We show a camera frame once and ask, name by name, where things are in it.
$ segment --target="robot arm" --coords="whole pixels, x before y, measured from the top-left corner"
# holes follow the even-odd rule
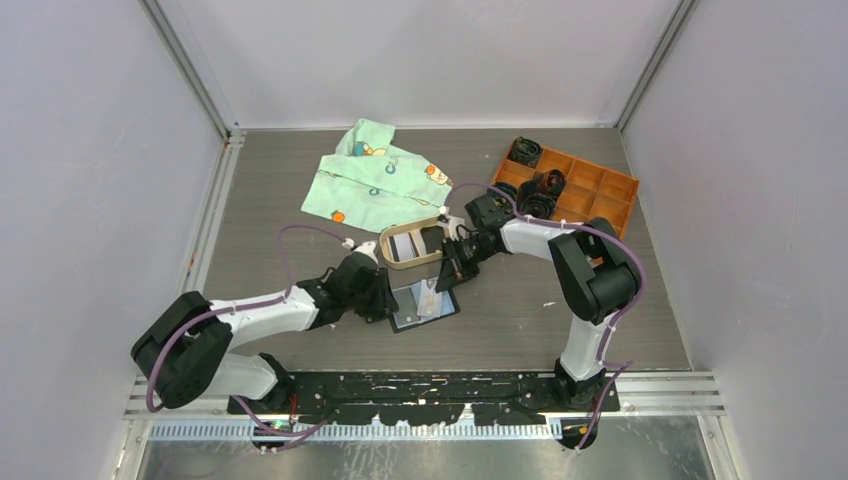
[[[366,321],[397,311],[388,274],[377,266],[376,243],[367,242],[345,257],[337,269],[297,282],[284,292],[237,301],[207,301],[198,292],[181,295],[132,348],[132,357],[150,378],[165,343],[198,315],[218,313],[188,330],[171,348],[156,384],[162,403],[179,408],[201,394],[240,395],[267,408],[288,402],[291,379],[270,355],[245,357],[236,347],[282,332],[312,330],[337,322],[353,310]],[[256,305],[245,311],[238,306]]]
[[[553,262],[563,296],[574,318],[568,344],[555,363],[558,391],[564,400],[593,393],[606,373],[606,331],[616,311],[629,303],[641,284],[638,269],[609,241],[582,231],[529,223],[491,195],[465,209],[476,231],[466,237],[451,230],[445,239],[437,291],[474,278],[479,263],[498,253],[525,253]],[[442,222],[456,224],[445,212]],[[587,226],[615,236],[609,221],[595,218]]]

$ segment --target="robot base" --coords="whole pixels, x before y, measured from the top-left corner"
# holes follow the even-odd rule
[[[478,426],[546,424],[542,413],[590,412],[596,403],[559,400],[553,372],[294,372],[298,421],[324,419],[340,425],[456,423],[470,405]],[[602,411],[619,411],[617,389],[602,399]],[[228,412],[243,413],[231,403]],[[288,414],[289,410],[265,411]],[[585,425],[586,420],[578,423]]]

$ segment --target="gray metal table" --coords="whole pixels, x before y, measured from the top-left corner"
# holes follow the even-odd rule
[[[322,155],[334,150],[341,131],[248,132],[236,167],[204,294],[238,299],[286,287],[276,234],[288,223],[312,223],[357,241],[375,234],[300,212]],[[516,135],[588,160],[628,171],[613,129],[401,130],[394,143],[426,156],[454,181],[488,182]],[[475,189],[458,192],[462,211]],[[624,239],[646,264],[649,290],[622,321],[609,350],[634,368],[688,368],[641,209]],[[296,278],[316,277],[337,266],[345,252],[320,234],[285,238]],[[394,287],[433,276],[438,263],[391,271]],[[506,370],[550,369],[568,337],[571,313],[550,263],[500,255],[482,274],[455,290],[462,312],[394,334],[388,323],[366,325],[354,315],[335,328],[282,334],[243,347],[264,351],[292,370]]]

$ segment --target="orange compartment organizer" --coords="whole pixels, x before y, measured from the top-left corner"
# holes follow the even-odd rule
[[[566,183],[552,220],[579,223],[604,217],[619,238],[624,236],[636,203],[639,179],[547,147],[543,147],[536,168],[530,168],[510,160],[509,150],[492,183],[505,182],[518,188],[536,175],[559,170],[565,175]]]

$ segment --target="purple cable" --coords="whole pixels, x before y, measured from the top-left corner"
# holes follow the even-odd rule
[[[518,207],[515,205],[515,200],[513,200],[512,197],[507,195],[502,190],[495,188],[491,185],[486,185],[486,184],[483,184],[483,183],[475,183],[475,182],[460,183],[459,185],[456,185],[455,187],[453,187],[451,189],[451,191],[445,197],[444,204],[447,205],[448,200],[450,199],[450,197],[453,195],[453,193],[455,191],[459,190],[462,187],[466,187],[466,186],[469,186],[469,185],[473,185],[475,187],[486,188],[486,189],[491,190],[491,191],[497,193],[498,195],[504,197],[509,202],[509,204],[512,206],[512,212],[515,215],[515,218],[517,218],[517,219],[525,220],[528,223],[541,225],[543,227],[557,227],[557,228],[568,228],[568,229],[572,229],[572,230],[580,230],[582,232],[586,232],[586,233],[589,233],[591,235],[601,237],[604,240],[607,240],[608,242],[612,243],[613,245],[615,245],[616,247],[621,249],[621,251],[624,252],[625,255],[630,257],[630,260],[633,261],[633,264],[636,265],[636,269],[639,271],[639,276],[641,277],[641,285],[639,286],[639,289],[636,291],[636,294],[633,296],[633,299],[631,301],[627,302],[627,305],[625,305],[621,310],[619,310],[619,311],[615,312],[615,314],[613,314],[612,318],[609,321],[609,324],[604,329],[603,336],[601,337],[601,342],[598,345],[598,351],[595,353],[595,358],[598,361],[602,361],[603,357],[604,357],[604,350],[606,349],[607,344],[609,343],[610,337],[612,337],[613,329],[615,328],[616,324],[618,324],[618,321],[621,319],[621,317],[624,316],[624,314],[627,313],[631,308],[633,308],[633,306],[636,305],[637,302],[639,302],[639,300],[642,298],[643,292],[645,291],[645,286],[647,285],[648,275],[645,272],[645,266],[642,265],[642,262],[639,260],[639,258],[636,256],[636,254],[633,253],[633,251],[630,250],[630,248],[627,247],[627,245],[622,243],[621,240],[615,238],[615,236],[610,235],[606,232],[602,232],[602,231],[597,230],[595,228],[592,228],[592,227],[589,227],[589,226],[586,226],[586,225],[583,225],[583,224],[580,224],[580,223],[551,222],[551,221],[548,221],[548,220],[540,220],[538,218],[533,218],[531,216],[522,215],[518,211]]]
[[[578,454],[580,453],[580,449],[583,448],[583,445],[586,444],[586,440],[589,439],[589,435],[592,433],[592,429],[595,428],[595,425],[598,424],[598,420],[601,419],[601,408],[604,406],[604,400],[607,398],[607,394],[609,393],[609,389],[612,386],[612,382],[621,375],[627,367],[633,365],[633,360],[629,360],[624,362],[621,367],[607,380],[607,384],[604,386],[604,389],[601,390],[601,398],[598,400],[598,405],[595,407],[595,412],[592,414],[592,420],[589,421],[589,428],[586,430],[586,433],[583,434],[583,438],[580,439],[580,442],[577,444],[577,448],[574,449]]]
[[[289,286],[286,288],[285,292],[283,292],[283,294],[280,295],[279,297],[272,298],[271,300],[264,300],[264,301],[260,301],[260,302],[246,303],[246,304],[242,304],[242,305],[235,305],[234,307],[219,308],[217,310],[211,310],[209,312],[202,313],[202,314],[192,318],[188,322],[186,322],[186,324],[183,325],[182,327],[178,328],[177,331],[174,332],[174,334],[171,335],[168,338],[168,341],[165,342],[165,345],[162,347],[162,351],[159,352],[159,356],[156,357],[156,362],[153,363],[153,369],[150,371],[150,377],[148,378],[148,383],[147,383],[147,394],[145,395],[145,401],[147,403],[147,409],[148,410],[150,410],[151,412],[158,412],[159,410],[162,410],[162,408],[164,407],[163,404],[159,404],[159,405],[153,404],[153,394],[154,394],[154,391],[155,391],[154,387],[156,385],[156,381],[159,380],[159,374],[162,371],[162,366],[165,364],[165,358],[168,356],[168,353],[170,353],[171,349],[174,347],[174,345],[177,343],[177,341],[179,341],[179,339],[182,338],[182,336],[185,335],[186,332],[188,332],[188,330],[191,327],[197,325],[198,323],[200,323],[200,322],[202,322],[202,321],[204,321],[208,318],[214,317],[216,315],[221,315],[221,314],[224,314],[224,313],[231,313],[231,312],[232,313],[243,312],[243,311],[246,311],[246,310],[253,310],[253,309],[256,309],[256,308],[270,307],[270,306],[277,305],[277,304],[280,304],[280,303],[283,303],[283,302],[286,301],[286,298],[288,298],[288,296],[291,294],[291,289],[294,286],[294,277],[292,276],[291,269],[289,268],[288,255],[286,255],[286,251],[283,248],[282,236],[283,236],[283,233],[285,233],[286,231],[296,229],[296,228],[302,228],[302,229],[306,229],[306,230],[315,230],[317,232],[325,233],[325,234],[327,234],[331,237],[334,237],[335,239],[339,240],[340,242],[345,241],[345,238],[342,237],[341,235],[338,235],[336,233],[333,233],[329,230],[325,230],[325,229],[320,228],[320,227],[313,227],[311,225],[294,224],[294,225],[287,225],[287,226],[283,227],[282,229],[280,229],[280,233],[277,234],[277,243],[279,244],[280,258],[283,262],[283,269],[286,272],[286,280],[288,281],[288,284],[289,284]],[[259,418],[256,416],[256,414],[253,413],[253,411],[250,409],[250,407],[247,406],[247,403],[244,401],[244,399],[242,399],[241,397],[239,397],[237,395],[233,395],[233,399],[236,401],[236,403],[239,404],[239,406],[241,406],[241,408],[244,409],[245,413],[254,422],[256,422],[256,424],[259,426],[259,428],[261,430],[264,430],[268,433],[278,435],[278,436],[281,436],[281,437],[299,437],[296,440],[293,440],[293,441],[287,443],[285,446],[283,446],[281,449],[279,449],[277,451],[288,450],[288,449],[291,449],[291,448],[294,448],[294,447],[300,445],[303,441],[305,441],[307,438],[309,438],[311,435],[313,435],[315,432],[317,432],[321,427],[323,427],[327,423],[326,421],[323,421],[323,422],[319,423],[318,425],[315,425],[314,427],[310,427],[309,429],[304,430],[303,432],[299,432],[299,433],[281,432],[279,430],[274,430],[274,429],[268,427],[267,425],[265,425],[264,423],[262,423],[262,421],[259,420]]]

